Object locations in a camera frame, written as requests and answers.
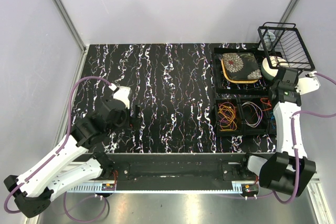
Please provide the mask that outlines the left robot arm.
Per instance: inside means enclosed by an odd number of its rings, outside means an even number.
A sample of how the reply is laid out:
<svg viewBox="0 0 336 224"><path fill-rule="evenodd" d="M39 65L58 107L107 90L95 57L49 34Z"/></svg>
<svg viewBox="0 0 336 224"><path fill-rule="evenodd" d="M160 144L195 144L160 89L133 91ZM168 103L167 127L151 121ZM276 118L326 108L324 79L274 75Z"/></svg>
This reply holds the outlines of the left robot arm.
<svg viewBox="0 0 336 224"><path fill-rule="evenodd" d="M5 211L32 218L46 210L61 194L83 182L116 178L114 161L104 152L93 153L84 164L67 172L62 170L107 139L111 132L123 128L138 129L140 119L139 105L130 109L117 99L107 100L98 111L79 119L35 166L21 175L9 175L4 179L9 191L4 202Z"/></svg>

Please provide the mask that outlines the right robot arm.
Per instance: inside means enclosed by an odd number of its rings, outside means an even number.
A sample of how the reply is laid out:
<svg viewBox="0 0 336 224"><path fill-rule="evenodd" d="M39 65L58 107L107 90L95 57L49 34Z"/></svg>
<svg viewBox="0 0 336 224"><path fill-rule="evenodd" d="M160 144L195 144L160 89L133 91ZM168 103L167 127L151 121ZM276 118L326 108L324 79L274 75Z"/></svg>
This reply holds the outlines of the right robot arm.
<svg viewBox="0 0 336 224"><path fill-rule="evenodd" d="M276 152L270 158L249 154L238 167L239 176L250 180L258 176L262 188L274 194L286 194L291 202L302 194L316 172L316 164L308 160L304 149L300 113L301 96L318 90L320 83L316 72L299 77L298 70L281 67L269 88L269 100L276 121Z"/></svg>

